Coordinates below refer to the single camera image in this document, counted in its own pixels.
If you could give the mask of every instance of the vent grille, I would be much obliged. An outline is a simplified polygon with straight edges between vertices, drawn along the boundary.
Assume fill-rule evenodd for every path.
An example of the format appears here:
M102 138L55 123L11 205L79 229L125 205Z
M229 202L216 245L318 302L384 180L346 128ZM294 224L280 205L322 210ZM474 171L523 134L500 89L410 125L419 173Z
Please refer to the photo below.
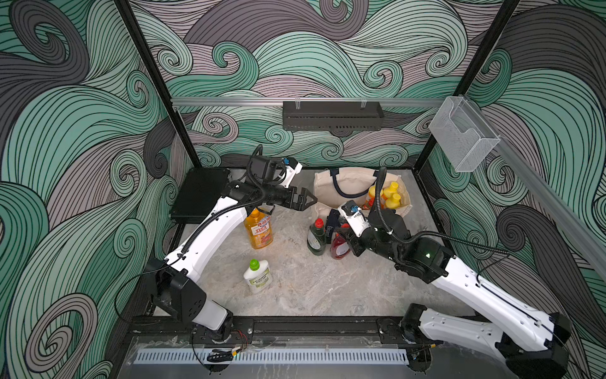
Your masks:
M408 365L403 349L280 349L250 348L234 357L230 364L403 364ZM210 348L196 348L198 358L207 364ZM183 349L140 349L134 364L199 364L193 351Z
M384 114L377 101L370 101L364 108L353 101L285 101L282 108L284 130L327 130L335 133L351 133L354 130L380 130Z

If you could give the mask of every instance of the orange dish soap bottle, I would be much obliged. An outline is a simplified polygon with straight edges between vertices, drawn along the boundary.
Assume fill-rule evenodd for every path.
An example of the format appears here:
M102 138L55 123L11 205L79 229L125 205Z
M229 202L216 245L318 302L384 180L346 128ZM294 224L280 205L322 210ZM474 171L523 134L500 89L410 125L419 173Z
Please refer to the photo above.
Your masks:
M244 227L248 232L253 249L260 249L273 241L269 216L259 212L257 208L251 212L250 216L246 217Z

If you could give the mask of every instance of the aluminum rail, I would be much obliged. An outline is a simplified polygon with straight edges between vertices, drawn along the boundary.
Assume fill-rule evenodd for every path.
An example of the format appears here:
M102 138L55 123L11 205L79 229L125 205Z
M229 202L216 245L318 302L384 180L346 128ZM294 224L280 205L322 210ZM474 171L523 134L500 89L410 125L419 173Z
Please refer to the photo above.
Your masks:
M248 98L248 97L176 97L171 101L175 107L281 107L284 101L378 101L382 107L439 108L445 98Z

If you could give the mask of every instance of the bottle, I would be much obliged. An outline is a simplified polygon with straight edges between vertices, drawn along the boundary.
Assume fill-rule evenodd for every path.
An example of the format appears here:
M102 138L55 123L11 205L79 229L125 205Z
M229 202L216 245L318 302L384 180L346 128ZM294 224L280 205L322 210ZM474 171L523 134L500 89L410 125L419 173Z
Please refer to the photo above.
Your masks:
M343 224L341 227L349 227L349 224ZM349 248L349 245L347 244L345 238L337 233L335 240L330 245L330 256L336 260L340 260L344 256L346 256L350 251L351 249Z
M266 260L251 260L248 269L244 272L244 280L253 293L259 293L271 284L269 263Z
M362 209L371 209L375 202L375 186L371 186L368 189L368 195L366 195L366 202L362 206Z
M385 201L385 206L389 209L398 209L402 206L400 200L402 197L398 193L394 193L389 199Z
M257 208L251 212L250 216L246 217L244 227L248 232L253 249L260 249L273 241L269 216L259 212Z
M386 189L383 190L383 199L387 200L389 199L394 193L398 192L398 182L391 182L391 184L389 185L389 187L387 187Z
M307 234L307 248L313 253L313 255L324 254L324 248L326 247L326 241L324 238L324 222L321 218L318 218L315 223L309 227L309 233Z

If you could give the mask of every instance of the gray marble surface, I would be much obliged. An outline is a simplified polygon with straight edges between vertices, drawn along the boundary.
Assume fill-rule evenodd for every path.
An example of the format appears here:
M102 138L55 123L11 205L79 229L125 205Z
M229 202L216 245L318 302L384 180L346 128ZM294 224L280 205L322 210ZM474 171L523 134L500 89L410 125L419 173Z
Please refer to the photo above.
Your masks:
M402 175L413 208L404 221L411 233L435 230L412 172ZM303 170L294 186L313 188L314 171ZM244 226L237 227L208 262L198 284L209 298L235 315L391 315L402 316L410 303L420 303L452 315L473 310L452 295L396 271L393 263L369 251L334 260L328 248L323 256L311 254L305 243L311 209L296 212L276 207L271 216L274 240L254 250ZM196 225L187 225L187 238ZM273 283L253 295L242 275L252 259L267 260Z

